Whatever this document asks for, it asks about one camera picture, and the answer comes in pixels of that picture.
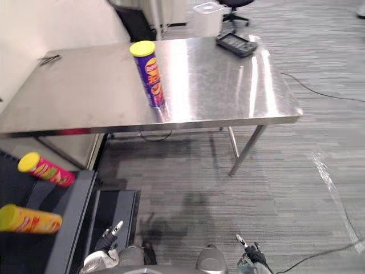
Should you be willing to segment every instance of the black device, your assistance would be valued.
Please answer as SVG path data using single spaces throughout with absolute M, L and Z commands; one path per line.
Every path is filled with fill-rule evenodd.
M 257 49 L 256 42 L 250 42 L 246 39 L 234 35 L 233 33 L 229 33 L 221 38 L 217 38 L 216 42 L 218 45 L 233 52 L 239 57 L 249 56 Z
M 125 7 L 115 4 L 115 1 L 107 0 L 114 8 L 125 29 L 127 29 L 131 42 L 143 40 L 155 41 L 156 30 L 151 28 L 143 11 L 133 7 Z

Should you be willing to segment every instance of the black cable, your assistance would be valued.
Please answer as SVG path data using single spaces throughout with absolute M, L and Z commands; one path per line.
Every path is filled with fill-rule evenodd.
M 314 257 L 318 257 L 318 256 L 322 256 L 322 255 L 326 255 L 326 254 L 330 254 L 330 253 L 334 253 L 334 252 L 339 252 L 339 251 L 343 251 L 345 249 L 349 249 L 361 242 L 363 242 L 365 240 L 365 238 L 361 238 L 360 240 L 352 243 L 352 244 L 348 244 L 348 245 L 345 245 L 344 247 L 340 247 L 340 248 L 336 248 L 336 249 L 331 249 L 331 250 L 327 250 L 327 251 L 324 251 L 324 252 L 320 252 L 320 253 L 317 253 L 317 254 L 313 254 L 307 258 L 304 258 L 303 260 L 300 260 L 299 262 L 297 262 L 296 264 L 294 264 L 293 266 L 291 266 L 290 268 L 288 268 L 287 270 L 284 270 L 284 271 L 279 271 L 279 272 L 276 272 L 276 274 L 283 274 L 283 273 L 286 273 L 290 270 L 292 270 L 294 267 L 300 265 L 302 262 L 306 261 L 306 260 L 309 260 L 309 259 L 312 259 Z
M 305 84 L 303 84 L 298 78 L 292 76 L 291 74 L 288 73 L 284 73 L 282 72 L 281 74 L 289 76 L 291 78 L 293 78 L 294 80 L 296 80 L 302 87 L 306 88 L 307 90 L 310 90 L 311 92 L 314 92 L 318 95 L 322 95 L 322 96 L 326 96 L 326 97 L 330 97 L 330 98 L 335 98 L 335 99 L 341 99 L 341 100 L 351 100 L 351 101 L 357 101 L 357 102 L 361 102 L 361 103 L 365 103 L 365 100 L 360 100 L 360 99 L 355 99 L 355 98 L 344 98 L 344 97 L 338 97 L 338 96 L 333 96 L 333 95 L 328 95 L 328 94 L 324 94 L 324 93 L 320 93 L 318 91 L 315 91 L 309 87 L 307 87 Z
M 170 131 L 170 133 L 168 135 L 166 135 L 165 137 L 163 137 L 161 139 L 157 139 L 157 140 L 152 140 L 152 139 L 146 138 L 145 136 L 142 135 L 142 132 L 139 132 L 139 137 L 141 137 L 143 140 L 149 141 L 149 142 L 160 142 L 160 141 L 163 141 L 163 140 L 169 138 L 171 133 L 172 133 L 172 130 Z

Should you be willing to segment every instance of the gray carpet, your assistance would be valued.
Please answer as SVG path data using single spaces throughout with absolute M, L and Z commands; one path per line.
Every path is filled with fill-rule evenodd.
M 277 67 L 311 88 L 364 100 L 359 4 L 257 0 L 240 9 L 252 24 L 238 23 L 239 33 L 260 36 Z M 224 31 L 230 27 L 224 23 Z M 189 26 L 172 27 L 165 38 L 192 36 Z M 157 143 L 123 135 L 108 141 L 100 176 L 108 186 L 141 190 L 136 244 L 148 238 L 159 263 L 194 267 L 201 248 L 215 244 L 230 273 L 237 273 L 242 248 L 234 234 L 240 232 L 261 244 L 276 272 L 351 242 L 341 206 L 358 237 L 365 236 L 365 104 L 325 98 L 285 79 L 304 116 L 293 125 L 269 127 L 235 177 L 228 176 L 234 157 L 226 130 L 174 131 Z M 236 128 L 241 147 L 252 130 Z M 337 190 L 331 193 L 338 196 L 321 179 L 312 153 L 323 156 Z M 364 261 L 364 252 L 352 248 L 289 273 L 365 273 Z

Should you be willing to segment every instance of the black shelf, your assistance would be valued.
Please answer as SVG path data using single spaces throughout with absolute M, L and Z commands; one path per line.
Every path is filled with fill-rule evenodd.
M 63 223 L 54 235 L 0 232 L 1 274 L 77 273 L 93 250 L 91 243 L 100 236 L 98 231 L 116 220 L 124 221 L 118 245 L 124 248 L 133 239 L 138 192 L 100 192 L 101 182 L 93 171 L 78 172 L 73 185 L 62 188 L 18 172 L 17 163 L 17 159 L 0 151 L 0 206 L 15 203 L 58 213 Z M 108 195 L 116 198 L 113 205 L 111 199 L 105 203 Z

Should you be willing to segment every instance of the stainless steel table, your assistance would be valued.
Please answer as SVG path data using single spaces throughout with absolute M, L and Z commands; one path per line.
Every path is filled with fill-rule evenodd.
M 129 44 L 51 51 L 0 116 L 2 136 L 46 136 L 228 127 L 233 175 L 267 125 L 294 123 L 297 101 L 259 42 L 238 58 L 214 38 L 156 42 L 166 104 L 148 105 Z M 241 153 L 233 126 L 257 125 Z

